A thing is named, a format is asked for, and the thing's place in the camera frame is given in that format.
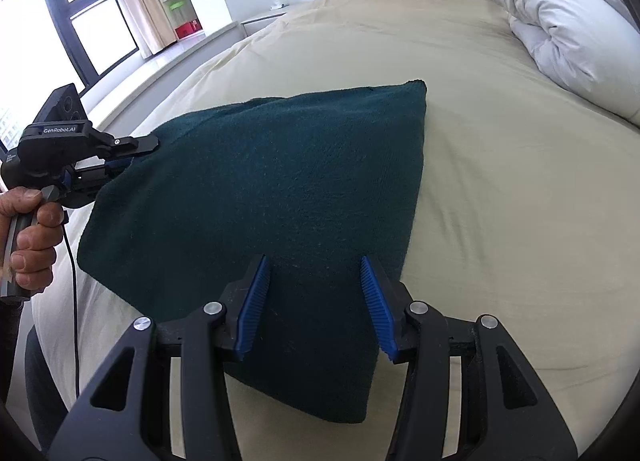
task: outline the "black cable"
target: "black cable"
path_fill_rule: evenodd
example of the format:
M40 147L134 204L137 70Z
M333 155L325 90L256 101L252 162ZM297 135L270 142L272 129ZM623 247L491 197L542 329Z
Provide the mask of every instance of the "black cable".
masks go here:
M74 355L76 357L76 399L80 397L80 354L78 352L78 283L76 281L76 263L73 253L71 253L71 245L66 237L66 229L63 225L62 235L65 238L66 250L69 252L69 260L71 261L71 274L74 279Z

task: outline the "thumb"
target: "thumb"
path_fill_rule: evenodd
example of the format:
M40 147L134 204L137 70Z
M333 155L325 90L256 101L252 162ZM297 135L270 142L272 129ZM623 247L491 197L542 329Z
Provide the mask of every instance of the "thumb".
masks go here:
M9 192L0 194L0 264L4 261L4 248L7 234L11 225L11 218L18 214L28 214L36 209L42 200L40 190L27 190L23 186L12 188Z

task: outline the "dark green towel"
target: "dark green towel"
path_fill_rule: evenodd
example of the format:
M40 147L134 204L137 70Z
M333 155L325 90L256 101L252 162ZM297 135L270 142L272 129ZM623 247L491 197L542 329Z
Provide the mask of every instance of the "dark green towel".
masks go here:
M358 282L375 253L404 263L422 174L426 87L255 99L184 115L160 148L100 190L80 267L157 321L240 279L254 253L271 287L233 377L302 411L358 423L378 343Z

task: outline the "window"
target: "window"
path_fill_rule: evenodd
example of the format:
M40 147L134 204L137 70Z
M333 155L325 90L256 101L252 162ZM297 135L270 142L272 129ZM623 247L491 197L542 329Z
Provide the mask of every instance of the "window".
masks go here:
M82 94L138 50L117 0L0 2L0 140L17 145L53 89Z

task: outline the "red box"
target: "red box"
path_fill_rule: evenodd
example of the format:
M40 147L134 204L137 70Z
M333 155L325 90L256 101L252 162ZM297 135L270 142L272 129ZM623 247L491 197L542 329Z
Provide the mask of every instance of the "red box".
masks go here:
M194 19L193 21L185 22L181 24L175 29L175 34L178 38L185 38L187 35L194 34L195 32L199 32L202 29L200 21L198 19Z

